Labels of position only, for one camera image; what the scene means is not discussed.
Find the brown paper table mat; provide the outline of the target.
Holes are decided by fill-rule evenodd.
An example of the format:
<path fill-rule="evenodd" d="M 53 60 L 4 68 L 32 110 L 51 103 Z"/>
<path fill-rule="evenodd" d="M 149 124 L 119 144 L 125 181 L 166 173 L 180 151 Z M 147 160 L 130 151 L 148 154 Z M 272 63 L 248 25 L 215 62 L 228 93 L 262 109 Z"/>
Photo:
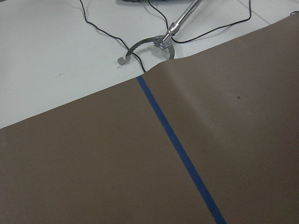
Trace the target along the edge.
<path fill-rule="evenodd" d="M 1 129 L 0 221 L 298 223 L 298 14 Z"/>

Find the light blue teach pendant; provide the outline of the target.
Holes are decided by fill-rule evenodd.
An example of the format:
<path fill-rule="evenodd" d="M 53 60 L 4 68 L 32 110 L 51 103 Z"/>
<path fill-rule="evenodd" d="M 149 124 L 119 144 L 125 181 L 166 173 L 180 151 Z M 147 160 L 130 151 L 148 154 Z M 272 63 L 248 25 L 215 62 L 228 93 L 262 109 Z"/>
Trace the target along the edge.
<path fill-rule="evenodd" d="M 130 2 L 130 3 L 137 3 L 142 2 L 144 0 L 121 0 L 121 2 Z M 166 2 L 166 3 L 185 3 L 185 2 L 191 2 L 191 0 L 149 0 L 150 2 Z"/>

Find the metal reacher grabber tool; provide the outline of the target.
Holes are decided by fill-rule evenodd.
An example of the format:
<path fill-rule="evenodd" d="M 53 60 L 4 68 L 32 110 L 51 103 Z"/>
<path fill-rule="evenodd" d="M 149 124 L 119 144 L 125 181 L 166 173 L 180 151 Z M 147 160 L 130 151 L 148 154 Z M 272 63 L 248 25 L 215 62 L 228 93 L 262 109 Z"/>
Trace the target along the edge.
<path fill-rule="evenodd" d="M 186 20 L 191 16 L 191 14 L 197 9 L 200 5 L 201 0 L 194 0 L 189 7 L 178 17 L 178 19 L 173 22 L 170 27 L 167 29 L 164 35 L 157 35 L 154 37 L 146 38 L 140 40 L 134 44 L 126 53 L 125 57 L 120 57 L 117 62 L 119 65 L 124 65 L 128 63 L 131 59 L 131 55 L 134 50 L 145 43 L 152 43 L 153 46 L 163 50 L 168 49 L 169 59 L 173 59 L 175 56 L 175 49 L 173 47 L 172 37 L 180 30 Z"/>

